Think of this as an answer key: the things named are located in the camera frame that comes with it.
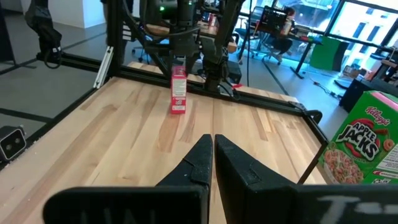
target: white wall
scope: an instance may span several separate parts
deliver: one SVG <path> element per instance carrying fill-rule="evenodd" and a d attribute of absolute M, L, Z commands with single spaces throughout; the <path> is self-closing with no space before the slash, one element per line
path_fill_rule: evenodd
<path fill-rule="evenodd" d="M 3 9 L 22 12 L 22 4 L 20 0 L 0 0 Z"/>
<path fill-rule="evenodd" d="M 134 0 L 132 4 L 132 15 L 139 17 L 139 0 Z"/>
<path fill-rule="evenodd" d="M 29 9 L 30 2 L 21 0 L 24 13 Z M 82 0 L 49 0 L 49 10 L 54 22 L 85 28 Z"/>
<path fill-rule="evenodd" d="M 100 0 L 83 0 L 85 28 L 105 22 L 103 4 Z"/>

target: building outside window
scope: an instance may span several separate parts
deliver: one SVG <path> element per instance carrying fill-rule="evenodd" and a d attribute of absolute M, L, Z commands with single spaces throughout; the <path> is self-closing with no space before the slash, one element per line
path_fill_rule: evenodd
<path fill-rule="evenodd" d="M 381 44 L 393 23 L 398 18 L 397 14 L 374 9 L 369 10 L 366 6 L 347 2 L 343 6 L 340 15 L 333 26 L 331 33 L 343 37 L 354 38 L 374 44 Z M 364 66 L 367 59 L 376 51 L 375 47 L 368 47 L 362 44 L 350 43 L 345 55 L 348 56 L 342 67 L 358 63 Z"/>
<path fill-rule="evenodd" d="M 398 47 L 398 30 L 395 33 L 395 35 L 392 37 L 392 39 L 390 40 L 390 42 L 387 44 L 388 47 Z"/>
<path fill-rule="evenodd" d="M 396 0 L 359 0 L 359 1 L 398 10 L 398 2 Z"/>
<path fill-rule="evenodd" d="M 295 9 L 294 20 L 297 24 L 325 31 L 338 3 L 339 0 L 278 0 L 276 6 Z"/>

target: glass window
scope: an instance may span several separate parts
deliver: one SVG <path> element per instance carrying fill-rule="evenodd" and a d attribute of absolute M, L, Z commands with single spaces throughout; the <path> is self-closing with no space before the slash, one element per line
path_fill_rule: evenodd
<path fill-rule="evenodd" d="M 351 43 L 350 45 L 352 45 L 352 47 L 347 48 L 343 62 L 341 63 L 341 69 L 344 69 L 346 65 L 352 66 L 353 64 L 357 64 L 361 68 L 366 68 L 366 61 L 369 59 L 371 54 L 377 50 L 377 48 L 354 43 Z"/>
<path fill-rule="evenodd" d="M 319 35 L 314 34 L 314 33 L 309 33 L 308 36 L 318 37 Z M 289 51 L 291 52 L 291 55 L 284 54 L 283 57 L 286 59 L 295 60 L 295 61 L 299 62 L 301 57 L 303 56 L 303 53 L 304 53 L 304 50 L 306 47 L 307 47 L 307 43 L 298 41 L 298 40 L 293 40 L 293 45 L 289 49 Z M 312 54 L 312 50 L 310 50 L 309 53 L 307 54 L 307 56 L 305 57 L 305 60 L 304 60 L 305 63 L 310 62 L 311 54 Z"/>
<path fill-rule="evenodd" d="M 377 32 L 379 32 L 380 27 L 375 26 L 372 30 L 372 32 L 369 34 L 369 37 L 366 39 L 367 41 L 372 42 L 374 37 L 376 36 Z"/>
<path fill-rule="evenodd" d="M 372 14 L 367 12 L 369 8 L 366 6 L 346 2 L 331 33 L 381 44 L 398 15 L 378 9 L 373 10 Z"/>
<path fill-rule="evenodd" d="M 252 0 L 251 3 L 251 10 L 250 8 L 250 0 L 246 0 L 242 4 L 241 12 L 249 14 L 250 11 L 253 11 L 254 7 L 259 6 L 259 7 L 264 7 L 264 6 L 272 6 L 273 0 Z"/>
<path fill-rule="evenodd" d="M 366 14 L 371 15 L 373 14 L 374 9 L 372 8 L 368 8 L 368 10 L 366 11 Z"/>
<path fill-rule="evenodd" d="M 390 42 L 387 45 L 388 47 L 392 47 L 392 46 L 396 46 L 398 47 L 398 31 L 394 34 L 394 36 L 392 37 L 392 39 L 390 40 Z"/>
<path fill-rule="evenodd" d="M 358 38 L 359 35 L 361 35 L 361 33 L 362 33 L 363 29 L 365 28 L 365 26 L 366 26 L 366 23 L 360 22 L 360 23 L 358 24 L 358 27 L 356 28 L 356 30 L 355 30 L 355 32 L 354 32 L 353 37 L 354 37 L 354 38 Z"/>
<path fill-rule="evenodd" d="M 360 1 L 398 10 L 398 4 L 397 1 L 395 0 L 360 0 Z"/>
<path fill-rule="evenodd" d="M 296 11 L 296 24 L 325 31 L 339 0 L 278 0 L 277 7 L 292 7 Z"/>
<path fill-rule="evenodd" d="M 362 59 L 356 58 L 356 59 L 354 59 L 354 61 L 351 64 L 351 66 L 354 67 L 354 68 L 359 69 L 359 68 L 361 68 L 361 66 L 360 66 L 361 63 L 362 63 Z"/>
<path fill-rule="evenodd" d="M 369 46 L 364 45 L 361 47 L 361 50 L 359 50 L 359 52 L 365 54 L 368 51 L 368 49 L 369 49 Z"/>

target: apple jacks cereal box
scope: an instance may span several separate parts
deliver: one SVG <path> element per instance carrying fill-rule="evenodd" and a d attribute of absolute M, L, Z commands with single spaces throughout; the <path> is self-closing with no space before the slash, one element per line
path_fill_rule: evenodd
<path fill-rule="evenodd" d="M 340 184 L 398 184 L 398 99 L 367 91 L 320 158 Z"/>

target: black machine part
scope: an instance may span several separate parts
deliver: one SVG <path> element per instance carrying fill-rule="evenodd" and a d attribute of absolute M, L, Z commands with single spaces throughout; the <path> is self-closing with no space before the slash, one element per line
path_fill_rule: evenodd
<path fill-rule="evenodd" d="M 49 1 L 32 0 L 25 14 L 25 20 L 27 25 L 39 35 L 40 51 L 45 57 L 46 66 L 58 68 L 60 63 L 55 67 L 47 65 L 48 60 L 60 60 L 62 56 L 62 34 L 53 28 Z"/>
<path fill-rule="evenodd" d="M 297 185 L 223 135 L 215 164 L 226 222 L 397 223 L 396 185 Z M 46 224 L 209 222 L 213 140 L 203 135 L 155 187 L 79 187 L 52 196 Z"/>
<path fill-rule="evenodd" d="M 0 128 L 0 161 L 9 162 L 26 148 L 25 131 L 22 126 Z"/>

